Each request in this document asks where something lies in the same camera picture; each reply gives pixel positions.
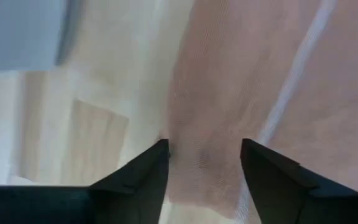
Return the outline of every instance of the light wood surface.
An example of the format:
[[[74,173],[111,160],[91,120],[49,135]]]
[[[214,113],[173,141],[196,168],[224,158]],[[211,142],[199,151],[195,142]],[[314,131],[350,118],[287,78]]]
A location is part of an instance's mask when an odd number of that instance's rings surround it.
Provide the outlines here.
[[[63,65],[0,72],[0,184],[89,185],[151,146],[166,125],[168,85],[192,5],[84,1]],[[166,200],[160,222],[199,223],[205,215],[222,219]]]

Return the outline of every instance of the white stripe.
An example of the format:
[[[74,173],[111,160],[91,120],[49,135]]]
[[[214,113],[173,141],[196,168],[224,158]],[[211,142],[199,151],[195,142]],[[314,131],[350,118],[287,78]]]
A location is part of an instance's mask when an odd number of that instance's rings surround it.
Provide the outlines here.
[[[336,0],[322,0],[320,7],[311,23],[301,45],[296,52],[290,74],[285,80],[284,85],[278,95],[277,101],[270,111],[268,118],[259,133],[257,142],[267,145],[272,138],[277,124],[280,122],[284,114],[285,108],[290,101],[293,92],[302,77],[305,64],[309,59],[310,53],[317,43],[322,31],[330,18],[330,15],[335,8]],[[248,205],[249,205],[249,190],[245,180],[241,184],[241,195],[236,215],[236,223],[248,223]]]

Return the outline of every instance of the wooden panel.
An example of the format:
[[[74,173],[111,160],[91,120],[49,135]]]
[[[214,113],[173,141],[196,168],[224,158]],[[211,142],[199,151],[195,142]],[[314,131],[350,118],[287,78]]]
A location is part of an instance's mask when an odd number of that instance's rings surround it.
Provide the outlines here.
[[[19,175],[35,180],[38,169],[38,148],[41,138],[43,93],[45,75],[44,72],[29,72],[24,79],[24,102],[23,109],[23,135],[22,149],[19,164]]]
[[[89,185],[117,168],[128,119],[76,100],[63,158],[63,184]]]

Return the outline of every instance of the gray object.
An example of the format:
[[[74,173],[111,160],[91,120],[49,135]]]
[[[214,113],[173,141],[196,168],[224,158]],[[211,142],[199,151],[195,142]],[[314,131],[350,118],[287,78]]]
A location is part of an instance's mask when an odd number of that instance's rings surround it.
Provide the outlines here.
[[[168,160],[162,139],[89,187],[0,186],[0,223],[157,224]]]
[[[358,192],[253,140],[244,139],[242,170],[263,224],[356,224]]]
[[[61,62],[79,4],[0,0],[0,70],[48,70]]]

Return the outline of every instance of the beige fabric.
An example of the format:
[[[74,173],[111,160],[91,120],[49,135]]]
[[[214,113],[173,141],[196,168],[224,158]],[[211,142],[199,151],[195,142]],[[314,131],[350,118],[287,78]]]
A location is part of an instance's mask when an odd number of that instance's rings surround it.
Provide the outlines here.
[[[258,138],[320,6],[195,2],[169,101],[173,202],[235,218],[241,139]],[[358,1],[333,6],[268,146],[358,190]]]

